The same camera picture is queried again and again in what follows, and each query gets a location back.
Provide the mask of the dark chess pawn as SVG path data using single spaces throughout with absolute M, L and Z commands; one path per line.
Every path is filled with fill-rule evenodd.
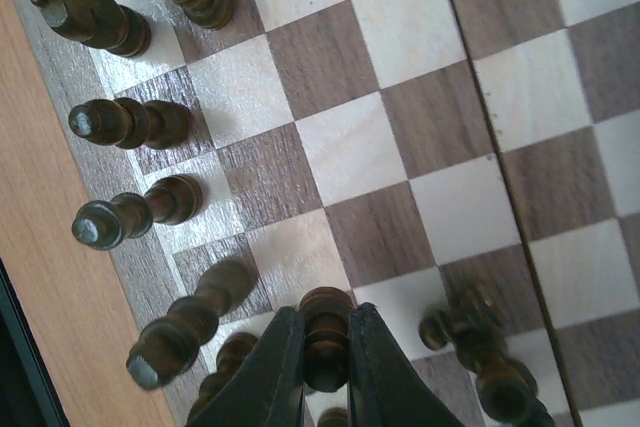
M 304 317 L 304 381 L 315 391 L 336 392 L 348 380 L 351 298 L 335 287 L 318 287 L 298 310 Z

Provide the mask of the wooden chess board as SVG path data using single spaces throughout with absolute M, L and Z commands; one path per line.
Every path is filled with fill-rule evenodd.
M 559 426 L 639 422 L 639 0 L 1 0 L 1 257 L 73 426 L 181 426 L 329 285 L 472 282 Z

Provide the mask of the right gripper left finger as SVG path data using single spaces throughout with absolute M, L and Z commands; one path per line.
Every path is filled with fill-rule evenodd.
M 201 382 L 189 426 L 302 426 L 304 316 L 283 307 L 259 337 L 236 332 Z

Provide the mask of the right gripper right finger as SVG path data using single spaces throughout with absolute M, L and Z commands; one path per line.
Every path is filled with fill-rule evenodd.
M 348 412 L 351 426 L 460 426 L 424 384 L 376 307 L 349 315 Z

